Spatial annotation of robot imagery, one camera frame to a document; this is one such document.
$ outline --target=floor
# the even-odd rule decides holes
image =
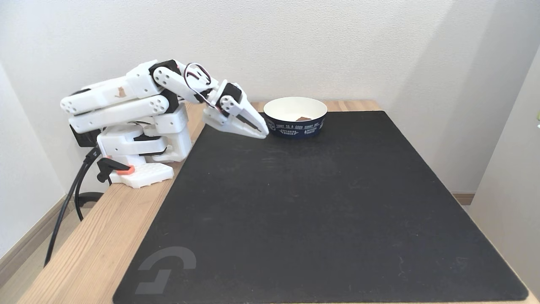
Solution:
[[[83,208],[82,213],[86,215],[90,211],[90,208]],[[64,218],[58,236],[56,237],[55,249],[58,250],[65,240],[68,239],[70,234],[79,225],[79,218],[77,213],[73,210],[69,215]],[[47,253],[47,247],[49,246],[50,237],[48,237],[32,255],[24,262],[24,264],[15,272],[15,274],[7,281],[7,283],[0,288],[0,304],[12,304],[16,303],[19,298],[24,294],[26,289],[30,287],[34,279],[39,272],[43,269],[43,261],[45,260],[45,254]]]

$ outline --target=robotic arm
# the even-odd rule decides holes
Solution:
[[[111,181],[140,188],[172,178],[171,167],[154,162],[187,157],[191,140],[185,102],[205,103],[202,120],[219,131],[268,135],[264,119],[238,84],[218,83],[201,65],[175,60],[142,63],[126,76],[84,87],[60,106],[72,115],[76,133],[104,129],[97,136],[103,156],[130,166],[111,173]]]

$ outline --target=navy bowl label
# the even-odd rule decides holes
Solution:
[[[325,117],[310,121],[285,122],[268,117],[265,119],[270,132],[274,135],[290,138],[310,137],[322,128]]]

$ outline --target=wooden table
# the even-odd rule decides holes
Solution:
[[[262,111],[264,104],[254,104]],[[329,111],[380,110],[374,101],[326,102]],[[199,136],[203,106],[188,104],[191,139]],[[178,173],[182,163],[172,165]],[[19,303],[111,303],[173,180],[132,189],[113,184],[39,274]],[[538,304],[529,292],[521,303]]]

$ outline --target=black mouse pad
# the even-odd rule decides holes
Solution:
[[[305,140],[205,127],[115,303],[522,300],[527,289],[382,111]]]

